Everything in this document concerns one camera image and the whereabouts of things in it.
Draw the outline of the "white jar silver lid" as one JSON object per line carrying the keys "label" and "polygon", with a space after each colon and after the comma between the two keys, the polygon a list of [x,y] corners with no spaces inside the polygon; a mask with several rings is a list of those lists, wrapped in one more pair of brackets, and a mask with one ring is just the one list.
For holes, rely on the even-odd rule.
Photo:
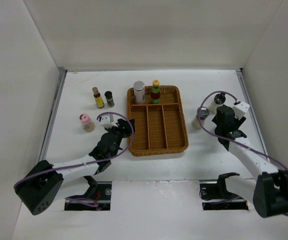
{"label": "white jar silver lid", "polygon": [[145,84],[142,81],[136,81],[133,84],[134,100],[136,104],[144,104],[146,101]]}

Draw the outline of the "red sauce bottle green label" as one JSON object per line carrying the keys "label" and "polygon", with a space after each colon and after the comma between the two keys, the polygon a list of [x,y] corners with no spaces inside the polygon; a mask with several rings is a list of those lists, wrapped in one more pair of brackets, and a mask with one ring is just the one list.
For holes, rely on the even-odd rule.
{"label": "red sauce bottle green label", "polygon": [[152,81],[152,87],[151,87],[151,103],[152,104],[160,104],[160,81],[158,79],[155,79]]}

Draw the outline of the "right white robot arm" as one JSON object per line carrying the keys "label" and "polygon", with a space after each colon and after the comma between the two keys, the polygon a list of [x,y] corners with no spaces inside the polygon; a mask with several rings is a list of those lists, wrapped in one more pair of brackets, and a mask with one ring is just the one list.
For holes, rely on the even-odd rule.
{"label": "right white robot arm", "polygon": [[222,198],[232,193],[250,201],[262,217],[288,214],[288,172],[268,162],[261,152],[255,151],[247,135],[239,128],[246,120],[249,105],[239,102],[232,107],[222,105],[216,109],[212,119],[218,141],[240,160],[255,180],[247,183],[233,173],[216,185],[216,192]]}

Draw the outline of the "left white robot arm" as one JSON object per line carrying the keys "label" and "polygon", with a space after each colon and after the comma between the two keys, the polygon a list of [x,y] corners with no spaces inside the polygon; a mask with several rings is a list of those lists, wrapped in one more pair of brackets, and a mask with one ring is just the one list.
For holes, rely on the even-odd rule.
{"label": "left white robot arm", "polygon": [[15,183],[14,192],[34,216],[59,199],[64,199],[68,206],[79,204],[97,209],[101,193],[94,176],[104,172],[113,159],[126,151],[121,142],[133,139],[134,134],[135,120],[120,118],[114,126],[106,128],[90,153],[59,164],[38,162],[26,177]]}

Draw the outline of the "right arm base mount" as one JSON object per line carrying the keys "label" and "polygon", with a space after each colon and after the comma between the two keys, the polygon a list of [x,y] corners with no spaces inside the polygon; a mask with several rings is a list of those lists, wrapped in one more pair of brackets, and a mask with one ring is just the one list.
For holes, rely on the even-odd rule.
{"label": "right arm base mount", "polygon": [[199,182],[199,197],[203,200],[204,211],[249,210],[248,202],[242,197],[231,193],[226,188],[225,180],[229,177],[239,176],[230,172],[220,174],[216,181],[202,180]]}

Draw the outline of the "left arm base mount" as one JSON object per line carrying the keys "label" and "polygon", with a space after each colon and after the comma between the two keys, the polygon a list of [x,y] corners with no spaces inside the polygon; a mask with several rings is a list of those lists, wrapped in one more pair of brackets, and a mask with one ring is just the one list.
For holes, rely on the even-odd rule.
{"label": "left arm base mount", "polygon": [[109,211],[111,209],[112,186],[111,181],[96,181],[92,176],[85,176],[89,187],[84,194],[72,195],[70,199],[80,202],[65,201],[65,211]]}

